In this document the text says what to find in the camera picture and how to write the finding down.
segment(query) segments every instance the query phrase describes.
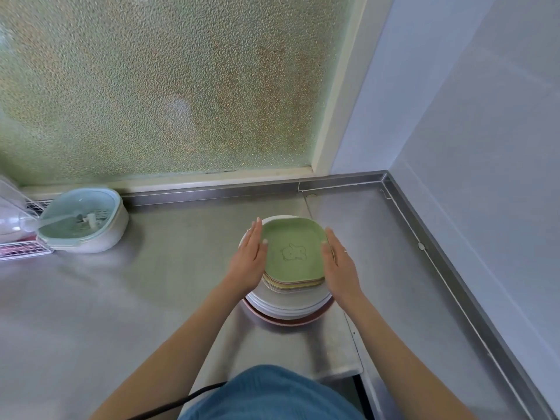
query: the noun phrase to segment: square green plate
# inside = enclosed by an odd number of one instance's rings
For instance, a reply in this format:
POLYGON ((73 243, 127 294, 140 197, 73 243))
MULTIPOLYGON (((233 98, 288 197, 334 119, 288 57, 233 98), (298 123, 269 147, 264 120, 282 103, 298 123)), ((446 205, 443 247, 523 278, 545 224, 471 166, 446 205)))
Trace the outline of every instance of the square green plate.
POLYGON ((325 276, 321 242, 325 231, 306 218, 274 219, 263 224, 262 239, 268 239, 265 271, 281 283, 318 280, 325 276))

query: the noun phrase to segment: animal drawing on plate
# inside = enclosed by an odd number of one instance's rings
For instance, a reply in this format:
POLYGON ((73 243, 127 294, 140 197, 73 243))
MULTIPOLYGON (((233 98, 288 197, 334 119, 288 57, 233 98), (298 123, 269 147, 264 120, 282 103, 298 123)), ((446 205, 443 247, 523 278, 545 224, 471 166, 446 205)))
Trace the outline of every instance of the animal drawing on plate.
POLYGON ((296 246, 292 243, 290 243, 290 246, 286 246, 282 249, 282 256, 284 257, 284 261, 305 261, 307 259, 307 256, 305 255, 305 247, 296 246))

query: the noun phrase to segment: textured glass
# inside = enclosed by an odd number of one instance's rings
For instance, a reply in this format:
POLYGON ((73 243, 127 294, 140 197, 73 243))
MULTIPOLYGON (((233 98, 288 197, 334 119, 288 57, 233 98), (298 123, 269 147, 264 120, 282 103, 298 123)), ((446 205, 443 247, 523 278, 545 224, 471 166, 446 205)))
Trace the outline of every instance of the textured glass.
POLYGON ((0 0, 21 184, 309 165, 352 0, 0 0))

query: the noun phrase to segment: light blue container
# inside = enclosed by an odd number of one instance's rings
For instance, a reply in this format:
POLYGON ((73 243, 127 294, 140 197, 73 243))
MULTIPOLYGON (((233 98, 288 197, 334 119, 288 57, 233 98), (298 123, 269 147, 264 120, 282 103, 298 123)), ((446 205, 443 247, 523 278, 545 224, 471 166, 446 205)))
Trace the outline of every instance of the light blue container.
POLYGON ((67 218, 39 228, 37 235, 52 247, 79 246, 105 233, 121 207, 120 195, 111 189, 71 190, 54 199, 41 215, 49 219, 79 212, 83 218, 95 214, 95 227, 81 218, 67 218))

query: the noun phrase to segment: blue clothing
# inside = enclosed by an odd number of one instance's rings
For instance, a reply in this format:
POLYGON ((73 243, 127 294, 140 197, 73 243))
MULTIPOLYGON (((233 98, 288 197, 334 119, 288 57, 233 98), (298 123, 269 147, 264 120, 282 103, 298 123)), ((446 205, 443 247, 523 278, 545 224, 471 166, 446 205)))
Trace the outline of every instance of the blue clothing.
POLYGON ((331 388, 282 367, 249 368, 179 420, 363 420, 331 388))

